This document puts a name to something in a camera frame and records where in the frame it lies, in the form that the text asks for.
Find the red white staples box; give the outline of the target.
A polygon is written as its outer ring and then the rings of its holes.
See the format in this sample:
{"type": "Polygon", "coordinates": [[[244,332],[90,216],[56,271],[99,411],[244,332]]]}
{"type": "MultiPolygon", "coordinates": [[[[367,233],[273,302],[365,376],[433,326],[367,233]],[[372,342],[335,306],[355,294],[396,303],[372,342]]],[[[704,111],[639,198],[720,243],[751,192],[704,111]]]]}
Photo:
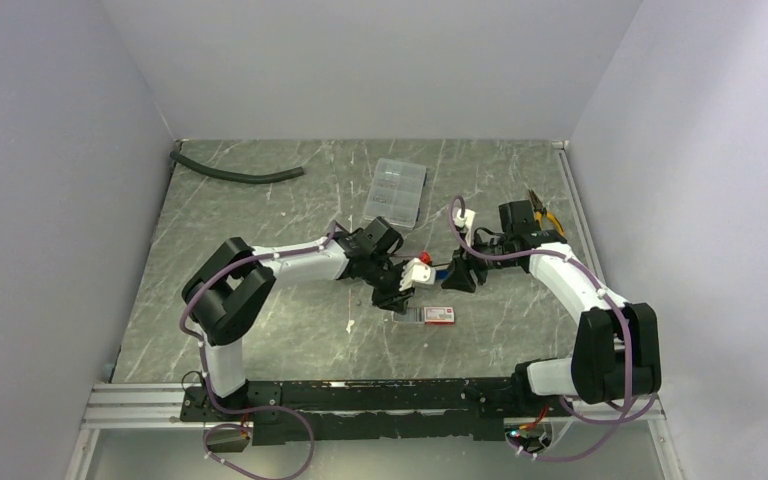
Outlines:
{"type": "Polygon", "coordinates": [[[408,307],[404,313],[394,313],[397,323],[454,325],[455,312],[451,307],[408,307]]]}

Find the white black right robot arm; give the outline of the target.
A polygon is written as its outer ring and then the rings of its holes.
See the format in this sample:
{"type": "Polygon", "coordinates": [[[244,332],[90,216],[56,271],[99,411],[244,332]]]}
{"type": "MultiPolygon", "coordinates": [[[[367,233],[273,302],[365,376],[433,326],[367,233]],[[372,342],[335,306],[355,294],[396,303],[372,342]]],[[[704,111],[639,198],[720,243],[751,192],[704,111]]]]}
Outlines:
{"type": "Polygon", "coordinates": [[[510,401],[524,415],[537,413],[549,397],[588,404],[656,393],[662,384],[657,316],[647,303],[631,303],[605,285],[575,255],[566,238],[542,228],[530,202],[499,208],[502,231],[484,241],[462,196],[448,206],[458,242],[443,282],[472,293],[491,270],[518,268],[543,284],[576,325],[573,351],[564,358],[532,360],[515,367],[510,401]]]}

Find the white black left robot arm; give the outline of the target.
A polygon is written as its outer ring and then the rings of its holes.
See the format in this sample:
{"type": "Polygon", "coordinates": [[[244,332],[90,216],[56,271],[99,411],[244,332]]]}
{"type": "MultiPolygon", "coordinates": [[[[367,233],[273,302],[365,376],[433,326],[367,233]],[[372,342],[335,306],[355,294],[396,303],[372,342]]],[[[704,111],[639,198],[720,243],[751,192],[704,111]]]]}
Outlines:
{"type": "Polygon", "coordinates": [[[375,307],[403,314],[418,285],[435,270],[417,256],[401,258],[403,237],[384,218],[353,231],[331,222],[325,236],[283,247],[226,240],[185,284],[180,329],[197,341],[207,407],[223,420],[245,409],[249,381],[243,338],[269,296],[318,281],[359,279],[372,288],[375,307]]]}

